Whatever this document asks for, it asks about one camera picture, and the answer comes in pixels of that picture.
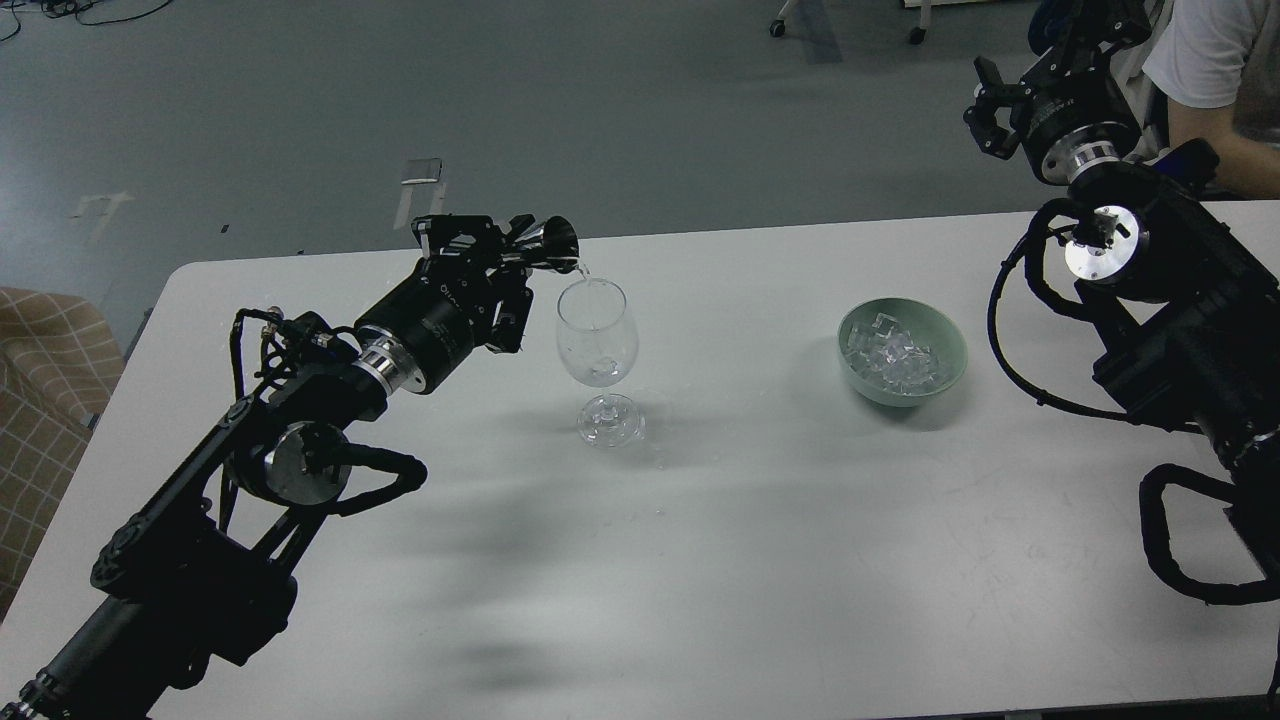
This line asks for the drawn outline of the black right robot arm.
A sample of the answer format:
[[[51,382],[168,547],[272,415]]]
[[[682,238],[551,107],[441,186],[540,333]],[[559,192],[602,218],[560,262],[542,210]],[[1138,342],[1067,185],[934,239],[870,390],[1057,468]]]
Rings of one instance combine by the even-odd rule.
[[[964,120],[982,152],[1023,149],[1034,177],[1066,193],[1046,202],[1002,261],[986,327],[1006,377],[1039,405],[1080,416],[1199,433],[1229,480],[1164,464],[1139,484],[1147,562],[1174,591],[1207,605],[1277,600],[1277,279],[1202,204],[1219,156],[1196,138],[1152,164],[1132,161],[1142,132],[1110,70],[1147,41],[1139,1],[1053,1],[1053,37],[1007,83],[986,58]],[[1093,378],[1117,411],[1074,404],[1006,360],[997,307],[1021,266],[1053,313],[1091,324],[1105,351]],[[1224,502],[1262,571],[1243,584],[1188,577],[1171,552],[1164,492],[1180,486]]]

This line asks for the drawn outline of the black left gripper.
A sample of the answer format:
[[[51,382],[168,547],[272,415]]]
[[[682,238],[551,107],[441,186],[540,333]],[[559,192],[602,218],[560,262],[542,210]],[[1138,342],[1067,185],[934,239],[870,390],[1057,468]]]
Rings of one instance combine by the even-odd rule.
[[[403,388],[429,395],[480,345],[494,354],[521,350],[534,292],[532,255],[517,238],[534,217],[506,225],[486,215],[434,214],[412,219],[422,250],[412,272],[355,324],[362,346],[385,337],[411,361]],[[485,269],[517,266],[494,272]]]

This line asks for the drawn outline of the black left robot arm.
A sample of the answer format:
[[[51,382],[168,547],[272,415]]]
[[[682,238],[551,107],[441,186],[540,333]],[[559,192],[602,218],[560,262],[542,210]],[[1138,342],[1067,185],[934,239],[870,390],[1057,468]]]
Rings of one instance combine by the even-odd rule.
[[[424,461],[347,429],[399,391],[431,393],[475,348],[516,354],[530,275],[573,272],[580,249],[563,217],[428,215],[412,232],[422,256],[352,325],[236,314],[236,401],[100,550],[90,579],[105,600],[5,719],[147,719],[214,659],[247,664],[287,628],[323,524],[425,484]]]

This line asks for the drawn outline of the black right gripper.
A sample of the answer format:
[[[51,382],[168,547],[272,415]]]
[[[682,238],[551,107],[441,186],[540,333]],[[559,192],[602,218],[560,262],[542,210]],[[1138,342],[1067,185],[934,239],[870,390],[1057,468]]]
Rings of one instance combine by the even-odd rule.
[[[1137,149],[1140,126],[1108,59],[1152,35],[1143,1],[1042,1],[1036,9],[1039,58],[1019,82],[1006,83],[986,56],[973,61],[978,83],[963,120],[977,147],[1007,160],[1021,142],[1034,177],[1052,186],[1071,182],[1071,158],[1085,145],[1107,142],[1114,156],[1126,156]],[[997,118],[1004,109],[1012,129]]]

